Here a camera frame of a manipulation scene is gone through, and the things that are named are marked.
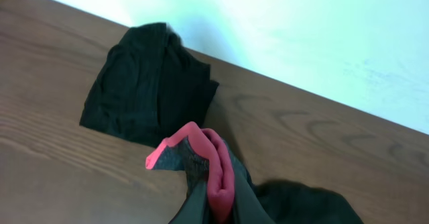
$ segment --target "white wall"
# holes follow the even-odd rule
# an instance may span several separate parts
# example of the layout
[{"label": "white wall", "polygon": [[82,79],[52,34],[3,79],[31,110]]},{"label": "white wall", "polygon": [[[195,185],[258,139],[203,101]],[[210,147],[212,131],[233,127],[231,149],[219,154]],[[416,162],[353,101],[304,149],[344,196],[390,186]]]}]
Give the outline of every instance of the white wall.
[{"label": "white wall", "polygon": [[429,133],[429,0],[57,0]]}]

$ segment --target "clothing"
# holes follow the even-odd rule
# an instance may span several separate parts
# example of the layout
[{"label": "clothing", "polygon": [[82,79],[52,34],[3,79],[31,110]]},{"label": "clothing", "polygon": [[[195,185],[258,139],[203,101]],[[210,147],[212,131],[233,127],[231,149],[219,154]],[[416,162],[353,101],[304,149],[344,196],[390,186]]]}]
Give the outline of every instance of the clothing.
[{"label": "clothing", "polygon": [[109,51],[79,124],[156,147],[189,121],[201,126],[218,85],[165,23],[133,27]]},{"label": "clothing", "polygon": [[[146,158],[146,168],[186,173],[188,197],[171,220],[173,224],[363,223],[337,193],[285,180],[254,186],[244,165],[219,135],[211,129],[200,129],[195,123],[186,124],[171,138],[164,139]],[[210,201],[215,198],[220,205]]]}]

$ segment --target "pink fabric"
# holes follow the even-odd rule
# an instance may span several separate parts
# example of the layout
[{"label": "pink fabric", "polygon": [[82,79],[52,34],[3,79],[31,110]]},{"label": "pink fabric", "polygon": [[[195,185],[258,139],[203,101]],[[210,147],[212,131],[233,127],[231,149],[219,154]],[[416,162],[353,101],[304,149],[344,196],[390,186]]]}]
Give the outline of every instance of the pink fabric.
[{"label": "pink fabric", "polygon": [[200,129],[189,122],[161,144],[146,158],[146,168],[152,169],[156,161],[168,147],[180,143],[186,136],[191,148],[199,156],[209,161],[207,197],[210,208],[219,223],[225,223],[233,208],[235,185],[234,170],[228,148],[222,138],[212,129]]}]

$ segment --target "wooden floor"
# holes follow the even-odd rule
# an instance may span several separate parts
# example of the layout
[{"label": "wooden floor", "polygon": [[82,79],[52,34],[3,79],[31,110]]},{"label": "wooden floor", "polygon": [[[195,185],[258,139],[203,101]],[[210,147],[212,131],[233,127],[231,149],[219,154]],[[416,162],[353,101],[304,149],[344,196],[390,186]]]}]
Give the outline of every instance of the wooden floor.
[{"label": "wooden floor", "polygon": [[[167,223],[180,208],[183,173],[147,171],[151,148],[78,126],[126,30],[49,0],[0,4],[0,223]],[[337,191],[365,223],[429,223],[429,136],[194,54],[221,84],[206,126],[256,183]]]}]

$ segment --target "dark garment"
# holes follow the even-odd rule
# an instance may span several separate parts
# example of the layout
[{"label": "dark garment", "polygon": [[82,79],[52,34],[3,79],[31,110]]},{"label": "dark garment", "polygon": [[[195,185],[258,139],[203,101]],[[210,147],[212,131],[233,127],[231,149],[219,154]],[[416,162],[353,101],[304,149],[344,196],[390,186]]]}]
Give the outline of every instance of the dark garment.
[{"label": "dark garment", "polygon": [[201,126],[218,85],[165,23],[133,27],[109,51],[79,124],[156,147],[189,121]]},{"label": "dark garment", "polygon": [[[152,170],[184,170],[188,182],[188,197],[182,208],[170,223],[201,224],[216,223],[219,220],[214,205],[210,203],[207,176],[210,175],[210,162],[192,148],[201,152],[201,141],[192,144],[196,126],[184,135],[173,135],[163,142],[146,161],[146,168]],[[214,143],[214,138],[207,135]],[[341,195],[320,188],[310,188],[303,184],[279,180],[254,186],[251,177],[242,163],[228,148],[223,153],[231,159],[234,172],[234,202],[228,208],[229,218],[223,223],[242,224],[362,224],[362,220]]]}]

